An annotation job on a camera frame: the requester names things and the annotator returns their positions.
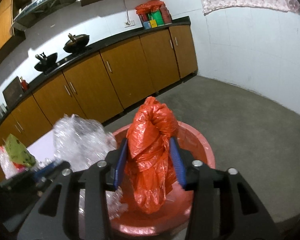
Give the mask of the white plastic bag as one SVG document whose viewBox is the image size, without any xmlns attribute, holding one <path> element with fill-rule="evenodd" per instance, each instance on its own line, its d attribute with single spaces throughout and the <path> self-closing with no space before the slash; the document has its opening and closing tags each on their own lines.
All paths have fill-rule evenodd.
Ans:
<svg viewBox="0 0 300 240">
<path fill-rule="evenodd" d="M 18 173 L 17 168 L 13 162 L 10 161 L 9 155 L 4 146 L 0 146 L 0 167 L 3 170 L 5 179 L 9 179 Z"/>
</svg>

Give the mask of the orange plastic bag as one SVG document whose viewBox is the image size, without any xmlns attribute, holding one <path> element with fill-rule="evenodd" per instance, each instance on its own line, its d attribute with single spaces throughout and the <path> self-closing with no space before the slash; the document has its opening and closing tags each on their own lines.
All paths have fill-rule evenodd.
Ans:
<svg viewBox="0 0 300 240">
<path fill-rule="evenodd" d="M 26 166 L 22 165 L 22 164 L 17 164 L 15 162 L 13 162 L 14 167 L 17 169 L 18 172 L 23 172 L 26 168 Z"/>
</svg>

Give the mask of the red bag on boxes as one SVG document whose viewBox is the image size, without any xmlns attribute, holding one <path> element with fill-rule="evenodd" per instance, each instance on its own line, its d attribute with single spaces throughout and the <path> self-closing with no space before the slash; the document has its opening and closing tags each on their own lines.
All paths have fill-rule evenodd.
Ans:
<svg viewBox="0 0 300 240">
<path fill-rule="evenodd" d="M 150 12 L 156 12 L 159 10 L 165 3 L 160 0 L 150 0 L 146 3 L 140 4 L 137 7 L 135 7 L 136 14 L 142 15 L 142 14 L 148 14 Z"/>
</svg>

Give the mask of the lower wooden cabinets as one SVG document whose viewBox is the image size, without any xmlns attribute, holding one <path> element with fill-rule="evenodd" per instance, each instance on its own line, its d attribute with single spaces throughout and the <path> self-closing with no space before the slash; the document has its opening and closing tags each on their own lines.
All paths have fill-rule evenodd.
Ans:
<svg viewBox="0 0 300 240">
<path fill-rule="evenodd" d="M 31 81 L 0 120 L 0 146 L 10 134 L 30 146 L 64 115 L 107 122 L 197 70 L 187 18 L 106 38 Z"/>
</svg>

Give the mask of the red bottle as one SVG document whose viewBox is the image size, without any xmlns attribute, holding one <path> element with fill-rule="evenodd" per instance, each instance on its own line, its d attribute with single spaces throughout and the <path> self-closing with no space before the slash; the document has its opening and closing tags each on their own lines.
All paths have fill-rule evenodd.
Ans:
<svg viewBox="0 0 300 240">
<path fill-rule="evenodd" d="M 20 77 L 20 83 L 23 91 L 27 91 L 29 89 L 29 84 L 22 77 Z"/>
</svg>

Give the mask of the green plastic bag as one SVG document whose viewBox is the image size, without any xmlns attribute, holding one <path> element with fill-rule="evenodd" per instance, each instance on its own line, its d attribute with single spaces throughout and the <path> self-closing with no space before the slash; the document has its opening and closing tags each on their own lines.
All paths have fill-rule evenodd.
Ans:
<svg viewBox="0 0 300 240">
<path fill-rule="evenodd" d="M 26 167 L 33 167 L 36 164 L 35 157 L 27 150 L 25 145 L 12 134 L 5 140 L 5 150 L 10 161 L 13 163 Z"/>
</svg>

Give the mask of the red plastic trash basket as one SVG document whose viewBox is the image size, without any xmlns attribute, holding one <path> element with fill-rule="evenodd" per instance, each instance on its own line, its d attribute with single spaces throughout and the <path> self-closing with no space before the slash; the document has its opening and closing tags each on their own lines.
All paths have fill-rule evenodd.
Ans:
<svg viewBox="0 0 300 240">
<path fill-rule="evenodd" d="M 192 126 L 181 121 L 178 124 L 179 146 L 190 151 L 196 159 L 209 167 L 215 168 L 215 156 L 206 138 Z M 183 227 L 190 217 L 193 192 L 184 191 L 177 182 L 172 187 L 160 210 L 149 215 L 138 209 L 130 179 L 125 176 L 121 184 L 121 203 L 127 204 L 128 209 L 119 218 L 110 221 L 112 232 L 123 237 L 147 237 Z"/>
</svg>

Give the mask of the black wok left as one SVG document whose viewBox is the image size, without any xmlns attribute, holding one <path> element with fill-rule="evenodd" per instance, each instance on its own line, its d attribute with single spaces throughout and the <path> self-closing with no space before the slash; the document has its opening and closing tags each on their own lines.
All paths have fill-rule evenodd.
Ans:
<svg viewBox="0 0 300 240">
<path fill-rule="evenodd" d="M 39 60 L 39 62 L 35 65 L 35 70 L 39 72 L 47 72 L 48 70 L 54 68 L 56 66 L 58 53 L 53 53 L 49 56 L 46 56 L 44 53 L 36 54 L 35 58 Z"/>
</svg>

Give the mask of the bubble wrap sheet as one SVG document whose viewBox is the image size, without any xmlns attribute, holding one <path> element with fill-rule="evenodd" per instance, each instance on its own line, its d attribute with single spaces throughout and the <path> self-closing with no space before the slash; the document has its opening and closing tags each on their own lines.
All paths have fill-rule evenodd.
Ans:
<svg viewBox="0 0 300 240">
<path fill-rule="evenodd" d="M 96 120 L 65 115 L 53 126 L 54 157 L 74 172 L 86 170 L 117 148 L 115 137 Z"/>
</svg>

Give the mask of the colourful boxes on counter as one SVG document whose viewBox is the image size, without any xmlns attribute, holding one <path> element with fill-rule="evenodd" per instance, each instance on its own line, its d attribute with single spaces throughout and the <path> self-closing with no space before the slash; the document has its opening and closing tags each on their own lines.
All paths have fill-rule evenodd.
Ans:
<svg viewBox="0 0 300 240">
<path fill-rule="evenodd" d="M 163 25 L 172 24 L 172 17 L 165 4 L 154 8 L 139 8 L 136 9 L 142 26 L 145 29 L 161 27 Z"/>
</svg>

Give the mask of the black wok with lid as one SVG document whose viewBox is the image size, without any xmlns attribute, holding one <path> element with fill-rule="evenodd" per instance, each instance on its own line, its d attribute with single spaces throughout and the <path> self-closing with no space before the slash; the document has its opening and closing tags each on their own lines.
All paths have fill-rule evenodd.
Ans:
<svg viewBox="0 0 300 240">
<path fill-rule="evenodd" d="M 70 54 L 79 53 L 85 50 L 85 47 L 90 40 L 90 36 L 87 34 L 72 35 L 69 33 L 68 38 L 69 40 L 64 45 L 63 50 Z"/>
</svg>

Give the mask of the white tablecloth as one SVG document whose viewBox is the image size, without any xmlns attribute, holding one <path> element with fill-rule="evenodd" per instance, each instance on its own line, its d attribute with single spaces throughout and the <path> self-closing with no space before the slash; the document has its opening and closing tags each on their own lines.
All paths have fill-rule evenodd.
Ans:
<svg viewBox="0 0 300 240">
<path fill-rule="evenodd" d="M 53 136 L 54 132 L 51 130 L 27 148 L 39 167 L 45 167 L 56 159 Z"/>
</svg>

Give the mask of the red plastic bag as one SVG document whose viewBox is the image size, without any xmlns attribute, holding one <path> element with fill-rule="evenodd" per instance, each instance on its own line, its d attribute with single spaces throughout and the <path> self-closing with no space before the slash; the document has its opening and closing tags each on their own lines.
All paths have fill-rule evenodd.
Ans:
<svg viewBox="0 0 300 240">
<path fill-rule="evenodd" d="M 170 156 L 170 139 L 178 135 L 179 124 L 166 104 L 149 96 L 140 106 L 127 131 L 129 155 L 125 172 L 134 200 L 146 214 L 163 206 L 173 189 L 176 175 Z"/>
</svg>

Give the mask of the dark cutting board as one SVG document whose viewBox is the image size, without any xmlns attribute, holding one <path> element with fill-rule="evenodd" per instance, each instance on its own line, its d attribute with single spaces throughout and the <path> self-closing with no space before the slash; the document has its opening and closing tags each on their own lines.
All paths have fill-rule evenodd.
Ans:
<svg viewBox="0 0 300 240">
<path fill-rule="evenodd" d="M 3 96 L 8 108 L 13 105 L 23 96 L 23 88 L 19 77 L 15 77 L 13 81 L 3 90 Z"/>
</svg>

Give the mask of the wall power socket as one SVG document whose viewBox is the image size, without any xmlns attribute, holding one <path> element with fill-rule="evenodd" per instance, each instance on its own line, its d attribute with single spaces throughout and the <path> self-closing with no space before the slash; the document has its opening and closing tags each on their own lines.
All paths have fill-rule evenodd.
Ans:
<svg viewBox="0 0 300 240">
<path fill-rule="evenodd" d="M 129 28 L 129 27 L 133 27 L 135 26 L 135 21 L 134 20 L 130 20 L 125 22 L 125 28 Z"/>
</svg>

